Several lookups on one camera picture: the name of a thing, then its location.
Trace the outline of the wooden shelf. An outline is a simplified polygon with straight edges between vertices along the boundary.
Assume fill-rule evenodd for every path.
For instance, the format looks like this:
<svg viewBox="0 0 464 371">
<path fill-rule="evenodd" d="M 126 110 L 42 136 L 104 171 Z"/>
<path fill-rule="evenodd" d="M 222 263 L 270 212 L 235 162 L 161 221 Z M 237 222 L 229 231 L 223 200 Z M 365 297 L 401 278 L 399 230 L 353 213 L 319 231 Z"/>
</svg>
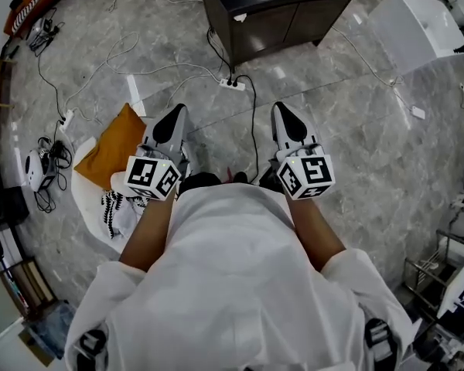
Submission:
<svg viewBox="0 0 464 371">
<path fill-rule="evenodd" d="M 33 257 L 0 271 L 0 281 L 24 319 L 39 318 L 57 302 Z"/>
</svg>

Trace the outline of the metal rack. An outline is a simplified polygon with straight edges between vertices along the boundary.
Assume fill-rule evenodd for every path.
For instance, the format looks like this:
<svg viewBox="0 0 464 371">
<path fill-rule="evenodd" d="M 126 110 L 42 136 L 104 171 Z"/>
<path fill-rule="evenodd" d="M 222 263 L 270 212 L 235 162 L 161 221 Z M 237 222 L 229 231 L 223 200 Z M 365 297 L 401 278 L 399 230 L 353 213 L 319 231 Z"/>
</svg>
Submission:
<svg viewBox="0 0 464 371">
<path fill-rule="evenodd" d="M 464 240 L 437 230 L 428 258 L 405 259 L 403 286 L 435 321 L 464 309 Z"/>
</svg>

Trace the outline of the person's white shirt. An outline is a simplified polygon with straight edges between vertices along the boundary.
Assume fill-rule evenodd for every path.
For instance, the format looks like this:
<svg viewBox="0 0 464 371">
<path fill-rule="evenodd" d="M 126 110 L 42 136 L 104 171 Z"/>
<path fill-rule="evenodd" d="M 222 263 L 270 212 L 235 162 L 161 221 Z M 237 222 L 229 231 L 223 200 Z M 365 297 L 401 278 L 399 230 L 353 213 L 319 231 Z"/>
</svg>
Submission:
<svg viewBox="0 0 464 371">
<path fill-rule="evenodd" d="M 362 250 L 318 272 L 287 198 L 240 183 L 176 194 L 147 272 L 97 269 L 68 371 L 395 371 L 415 336 L 407 312 Z"/>
</svg>

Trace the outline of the orange cushion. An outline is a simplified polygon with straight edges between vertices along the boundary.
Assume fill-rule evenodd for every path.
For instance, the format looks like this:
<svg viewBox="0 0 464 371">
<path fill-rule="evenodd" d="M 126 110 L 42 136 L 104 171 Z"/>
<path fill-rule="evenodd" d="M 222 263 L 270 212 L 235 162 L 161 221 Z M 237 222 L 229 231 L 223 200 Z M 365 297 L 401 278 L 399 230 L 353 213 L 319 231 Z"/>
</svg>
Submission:
<svg viewBox="0 0 464 371">
<path fill-rule="evenodd" d="M 126 103 L 74 170 L 103 190 L 111 190 L 112 175 L 125 171 L 128 158 L 135 155 L 145 129 L 143 120 Z"/>
</svg>

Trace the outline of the person's right forearm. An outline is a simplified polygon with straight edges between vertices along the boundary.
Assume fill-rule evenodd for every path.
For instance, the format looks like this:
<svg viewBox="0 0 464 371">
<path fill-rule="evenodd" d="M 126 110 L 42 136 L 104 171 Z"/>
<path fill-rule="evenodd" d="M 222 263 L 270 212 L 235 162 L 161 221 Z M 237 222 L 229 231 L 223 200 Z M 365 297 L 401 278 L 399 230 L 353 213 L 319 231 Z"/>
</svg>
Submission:
<svg viewBox="0 0 464 371">
<path fill-rule="evenodd" d="M 313 200 L 287 198 L 287 204 L 296 235 L 312 266 L 321 272 L 330 259 L 343 252 L 346 247 Z"/>
</svg>

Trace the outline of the white round device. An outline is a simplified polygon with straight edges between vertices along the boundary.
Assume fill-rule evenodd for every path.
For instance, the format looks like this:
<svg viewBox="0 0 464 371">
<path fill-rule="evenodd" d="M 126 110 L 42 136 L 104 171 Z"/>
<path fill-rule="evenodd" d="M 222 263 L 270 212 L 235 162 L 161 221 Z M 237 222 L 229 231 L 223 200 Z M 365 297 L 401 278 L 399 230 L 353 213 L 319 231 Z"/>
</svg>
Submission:
<svg viewBox="0 0 464 371">
<path fill-rule="evenodd" d="M 56 177 L 55 162 L 49 150 L 32 150 L 26 157 L 25 171 L 33 192 L 48 189 Z"/>
</svg>

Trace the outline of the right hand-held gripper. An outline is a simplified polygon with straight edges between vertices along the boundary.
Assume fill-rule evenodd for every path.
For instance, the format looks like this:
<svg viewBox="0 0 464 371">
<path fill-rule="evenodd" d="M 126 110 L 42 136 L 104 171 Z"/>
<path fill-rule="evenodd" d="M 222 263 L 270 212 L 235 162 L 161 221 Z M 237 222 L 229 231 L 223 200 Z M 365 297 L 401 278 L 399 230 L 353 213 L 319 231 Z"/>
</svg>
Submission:
<svg viewBox="0 0 464 371">
<path fill-rule="evenodd" d="M 275 102 L 271 125 L 273 139 L 283 150 L 277 153 L 281 163 L 276 175 L 291 199 L 315 198 L 336 184 L 332 159 L 318 145 L 314 126 L 300 110 Z"/>
</svg>

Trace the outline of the white square box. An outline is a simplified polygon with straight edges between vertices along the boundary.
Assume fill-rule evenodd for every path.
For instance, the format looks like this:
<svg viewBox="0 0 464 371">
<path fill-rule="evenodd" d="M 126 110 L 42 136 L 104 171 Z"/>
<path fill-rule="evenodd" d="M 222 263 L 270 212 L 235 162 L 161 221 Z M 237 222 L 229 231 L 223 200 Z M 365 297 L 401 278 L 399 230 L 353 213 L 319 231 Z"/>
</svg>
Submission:
<svg viewBox="0 0 464 371">
<path fill-rule="evenodd" d="M 368 19 L 402 76 L 435 60 L 464 55 L 464 35 L 438 0 L 382 0 Z"/>
</svg>

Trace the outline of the black screen device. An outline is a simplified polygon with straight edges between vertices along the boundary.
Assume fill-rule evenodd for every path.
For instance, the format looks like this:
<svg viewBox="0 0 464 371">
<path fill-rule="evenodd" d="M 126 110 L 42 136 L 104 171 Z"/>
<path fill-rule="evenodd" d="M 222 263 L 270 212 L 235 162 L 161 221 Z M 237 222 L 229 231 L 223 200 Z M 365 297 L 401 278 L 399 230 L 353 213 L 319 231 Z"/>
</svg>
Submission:
<svg viewBox="0 0 464 371">
<path fill-rule="evenodd" d="M 281 180 L 277 176 L 277 170 L 280 166 L 280 163 L 277 158 L 270 159 L 269 162 L 270 167 L 260 178 L 258 185 L 261 188 L 269 189 L 273 192 L 283 193 L 284 189 Z"/>
</svg>

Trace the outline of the black vanity cabinet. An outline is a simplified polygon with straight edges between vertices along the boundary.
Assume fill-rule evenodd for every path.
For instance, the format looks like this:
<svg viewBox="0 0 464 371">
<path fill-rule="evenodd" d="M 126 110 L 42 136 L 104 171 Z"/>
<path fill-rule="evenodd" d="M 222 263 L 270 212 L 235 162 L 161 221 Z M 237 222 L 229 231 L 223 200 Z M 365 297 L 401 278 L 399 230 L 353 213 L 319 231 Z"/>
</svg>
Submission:
<svg viewBox="0 0 464 371">
<path fill-rule="evenodd" d="M 230 67 L 303 43 L 319 45 L 352 0 L 203 0 Z"/>
</svg>

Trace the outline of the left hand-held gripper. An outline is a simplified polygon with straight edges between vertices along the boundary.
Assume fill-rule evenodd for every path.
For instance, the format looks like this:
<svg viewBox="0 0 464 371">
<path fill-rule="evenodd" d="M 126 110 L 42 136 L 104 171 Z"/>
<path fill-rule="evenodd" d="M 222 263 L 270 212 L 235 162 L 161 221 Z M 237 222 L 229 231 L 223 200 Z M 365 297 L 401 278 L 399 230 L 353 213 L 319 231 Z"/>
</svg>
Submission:
<svg viewBox="0 0 464 371">
<path fill-rule="evenodd" d="M 177 104 L 145 123 L 145 145 L 140 144 L 136 155 L 129 157 L 124 184 L 137 196 L 164 201 L 192 171 L 190 153 L 183 142 L 188 133 L 189 111 L 185 104 Z M 168 146 L 171 153 L 178 152 L 177 164 L 150 146 Z"/>
</svg>

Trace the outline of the person's left forearm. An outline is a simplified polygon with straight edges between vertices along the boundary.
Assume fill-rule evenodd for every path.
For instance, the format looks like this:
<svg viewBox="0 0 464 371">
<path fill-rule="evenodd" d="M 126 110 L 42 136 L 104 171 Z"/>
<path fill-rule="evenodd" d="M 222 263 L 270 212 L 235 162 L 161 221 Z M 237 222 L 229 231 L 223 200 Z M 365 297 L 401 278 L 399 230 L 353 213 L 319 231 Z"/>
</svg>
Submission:
<svg viewBox="0 0 464 371">
<path fill-rule="evenodd" d="M 175 197 L 173 189 L 166 200 L 148 202 L 121 253 L 121 263 L 147 272 L 163 255 Z"/>
</svg>

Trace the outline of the black and white patterned cloth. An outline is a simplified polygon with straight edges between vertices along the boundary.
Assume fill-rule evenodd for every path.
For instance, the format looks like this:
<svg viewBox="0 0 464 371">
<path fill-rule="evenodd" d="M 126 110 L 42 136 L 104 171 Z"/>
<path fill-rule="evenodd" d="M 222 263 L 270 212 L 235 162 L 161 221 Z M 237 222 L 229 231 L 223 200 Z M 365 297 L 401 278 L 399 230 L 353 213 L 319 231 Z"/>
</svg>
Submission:
<svg viewBox="0 0 464 371">
<path fill-rule="evenodd" d="M 126 197 L 111 190 L 101 197 L 101 221 L 110 240 L 128 240 L 138 224 L 148 199 L 135 196 Z"/>
</svg>

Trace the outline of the person's black trousers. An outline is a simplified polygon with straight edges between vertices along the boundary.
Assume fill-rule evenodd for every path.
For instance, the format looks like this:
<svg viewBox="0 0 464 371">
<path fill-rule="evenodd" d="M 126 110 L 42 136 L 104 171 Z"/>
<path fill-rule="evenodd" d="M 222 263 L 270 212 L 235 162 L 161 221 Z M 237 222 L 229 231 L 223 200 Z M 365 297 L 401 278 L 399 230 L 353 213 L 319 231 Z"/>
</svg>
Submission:
<svg viewBox="0 0 464 371">
<path fill-rule="evenodd" d="M 210 186 L 220 186 L 223 184 L 250 184 L 247 180 L 247 175 L 245 172 L 238 172 L 231 180 L 226 182 L 221 182 L 220 179 L 213 173 L 210 172 L 199 172 L 195 175 L 190 175 L 186 177 L 179 185 L 177 190 L 177 196 L 181 196 L 184 192 L 191 189 L 198 189 Z"/>
</svg>

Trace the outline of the black monitor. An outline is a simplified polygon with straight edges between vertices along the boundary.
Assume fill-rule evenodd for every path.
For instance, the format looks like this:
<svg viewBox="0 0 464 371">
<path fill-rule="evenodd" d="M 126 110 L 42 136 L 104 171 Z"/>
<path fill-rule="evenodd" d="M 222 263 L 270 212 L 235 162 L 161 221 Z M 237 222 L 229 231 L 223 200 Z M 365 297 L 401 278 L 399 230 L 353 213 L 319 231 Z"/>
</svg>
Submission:
<svg viewBox="0 0 464 371">
<path fill-rule="evenodd" d="M 11 255 L 14 250 L 23 256 L 24 250 L 19 241 L 16 227 L 23 223 L 29 216 L 22 187 L 15 186 L 0 189 L 0 262 L 5 256 L 4 248 L 9 249 Z"/>
</svg>

